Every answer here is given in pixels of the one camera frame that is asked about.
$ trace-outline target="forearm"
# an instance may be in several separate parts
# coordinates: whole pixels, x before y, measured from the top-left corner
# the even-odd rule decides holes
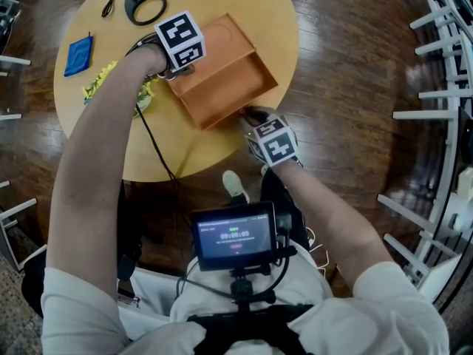
[[[47,265],[112,296],[126,145],[139,89],[153,56],[150,49],[136,50],[110,72],[75,125],[52,193]]]
[[[370,266],[392,261],[368,220],[314,176],[293,161],[283,162],[273,170],[350,287]]]

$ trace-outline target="orange wooden tray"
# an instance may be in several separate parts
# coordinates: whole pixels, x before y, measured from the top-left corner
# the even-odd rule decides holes
[[[205,130],[278,84],[230,15],[202,33],[207,56],[194,63],[195,72],[180,75],[169,86]]]

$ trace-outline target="small monitor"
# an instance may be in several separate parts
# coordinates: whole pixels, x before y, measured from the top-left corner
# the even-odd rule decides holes
[[[270,263],[276,253],[276,225],[271,202],[191,213],[202,271]]]

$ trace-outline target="white shoe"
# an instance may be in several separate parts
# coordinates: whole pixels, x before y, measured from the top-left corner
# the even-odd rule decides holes
[[[265,176],[266,171],[269,169],[269,165],[265,164],[263,167],[261,167],[261,176]]]
[[[243,189],[242,181],[235,172],[230,170],[223,172],[222,181],[223,186],[231,197],[244,194],[246,202],[250,202],[250,197],[248,196],[248,193],[246,193],[246,191]]]

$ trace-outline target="timer display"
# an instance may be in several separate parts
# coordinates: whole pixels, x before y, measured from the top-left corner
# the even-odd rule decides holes
[[[207,258],[257,254],[271,250],[267,214],[198,223],[202,253]]]

